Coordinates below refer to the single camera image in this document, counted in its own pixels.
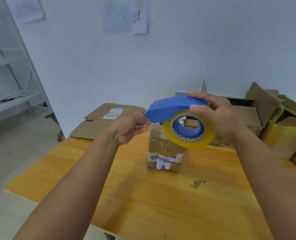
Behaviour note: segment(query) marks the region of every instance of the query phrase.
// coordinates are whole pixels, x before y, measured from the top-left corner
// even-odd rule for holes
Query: floor
[[[58,125],[45,119],[43,112],[21,113],[0,122],[0,240],[12,239],[37,206],[3,188],[56,147],[58,133]],[[100,228],[91,225],[84,239],[106,237]]]

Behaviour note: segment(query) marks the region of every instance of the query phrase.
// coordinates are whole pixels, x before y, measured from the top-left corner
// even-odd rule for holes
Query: person's left hand
[[[111,129],[117,132],[118,143],[126,144],[133,139],[134,136],[147,131],[151,122],[140,113],[127,114],[116,121]]]

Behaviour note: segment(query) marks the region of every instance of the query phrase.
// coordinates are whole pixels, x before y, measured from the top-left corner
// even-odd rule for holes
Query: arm
[[[197,105],[190,110],[207,117],[215,131],[233,144],[274,238],[296,239],[296,174],[237,120],[227,99],[199,92],[189,96],[212,105],[214,110]]]
[[[149,124],[144,115],[130,114],[104,131],[36,207],[14,239],[83,239],[118,147],[145,132]]]

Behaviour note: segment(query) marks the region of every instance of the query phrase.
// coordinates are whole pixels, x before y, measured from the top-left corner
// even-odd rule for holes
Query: table surface
[[[92,224],[129,240],[272,239],[234,149],[187,149],[172,173],[146,168],[148,141],[118,149]],[[41,202],[91,142],[67,138],[6,190]]]

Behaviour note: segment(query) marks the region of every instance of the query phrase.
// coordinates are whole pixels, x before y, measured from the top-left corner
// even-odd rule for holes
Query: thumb
[[[214,110],[206,105],[190,105],[190,111],[205,116],[207,119],[211,120],[214,117]]]

